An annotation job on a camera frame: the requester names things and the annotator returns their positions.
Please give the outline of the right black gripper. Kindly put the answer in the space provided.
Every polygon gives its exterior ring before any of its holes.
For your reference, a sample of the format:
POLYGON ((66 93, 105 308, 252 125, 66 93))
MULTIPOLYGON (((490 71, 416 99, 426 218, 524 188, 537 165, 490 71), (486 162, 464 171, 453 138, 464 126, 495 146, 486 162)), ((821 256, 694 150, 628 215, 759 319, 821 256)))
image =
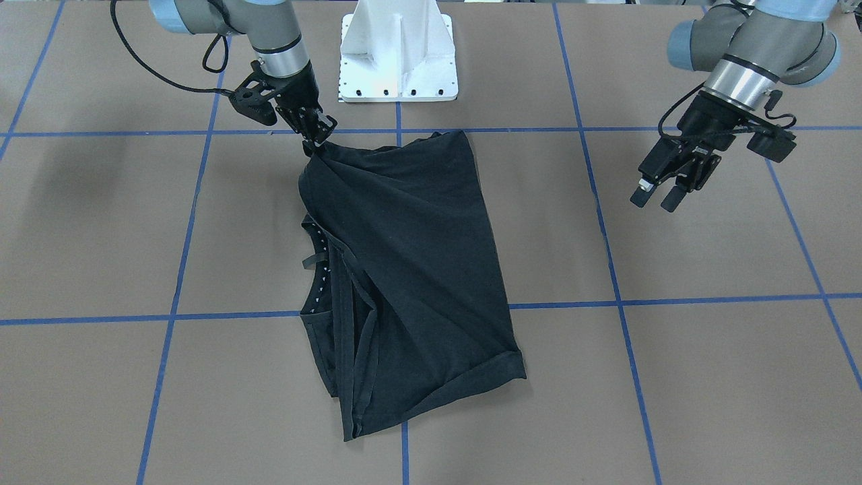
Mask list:
POLYGON ((306 156, 313 156, 337 126, 337 120, 321 110, 313 65, 305 65, 292 76, 269 77, 269 84, 276 92, 277 112, 304 138, 306 156))

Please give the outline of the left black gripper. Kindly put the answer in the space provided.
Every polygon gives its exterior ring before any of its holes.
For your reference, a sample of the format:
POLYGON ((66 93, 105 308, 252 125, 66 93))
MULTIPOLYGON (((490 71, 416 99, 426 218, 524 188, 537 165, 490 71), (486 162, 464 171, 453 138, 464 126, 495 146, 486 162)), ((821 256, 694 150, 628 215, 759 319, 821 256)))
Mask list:
POLYGON ((729 148, 746 126, 748 117, 744 108, 717 95, 703 91, 684 95, 659 120, 659 141, 638 166, 640 179, 629 201, 643 208, 660 184, 675 178, 676 184, 660 206, 666 212, 676 212, 687 194, 693 191, 692 185, 705 184, 721 160, 717 152, 729 148), (689 98, 693 101, 676 124, 680 134, 669 134, 665 131, 665 121, 689 98))

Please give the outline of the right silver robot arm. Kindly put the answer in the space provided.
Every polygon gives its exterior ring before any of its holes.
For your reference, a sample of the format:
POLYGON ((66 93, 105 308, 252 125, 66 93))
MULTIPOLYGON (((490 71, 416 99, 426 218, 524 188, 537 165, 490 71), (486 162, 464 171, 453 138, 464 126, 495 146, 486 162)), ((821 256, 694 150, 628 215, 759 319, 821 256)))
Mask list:
POLYGON ((169 32, 246 36, 255 52, 252 71, 224 92, 237 113, 265 126, 285 120, 304 138, 306 156, 332 134, 337 121, 321 108, 313 65, 289 1, 151 1, 149 7, 169 32))

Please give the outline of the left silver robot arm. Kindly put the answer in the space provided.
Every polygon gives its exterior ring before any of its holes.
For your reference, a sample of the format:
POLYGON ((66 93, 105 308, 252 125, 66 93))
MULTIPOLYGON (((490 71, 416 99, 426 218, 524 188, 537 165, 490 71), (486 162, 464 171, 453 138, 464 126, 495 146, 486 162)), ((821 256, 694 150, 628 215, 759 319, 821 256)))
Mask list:
POLYGON ((774 115, 780 85, 812 86, 840 65, 841 48, 826 25, 834 1, 723 1, 699 20, 671 31, 671 65, 708 74, 684 95, 690 101, 677 134, 657 129, 659 140, 638 166, 631 202, 643 207, 655 189, 673 179, 662 201, 673 212, 688 193, 703 188, 736 136, 750 134, 748 150, 782 162, 795 148, 792 114, 774 115))

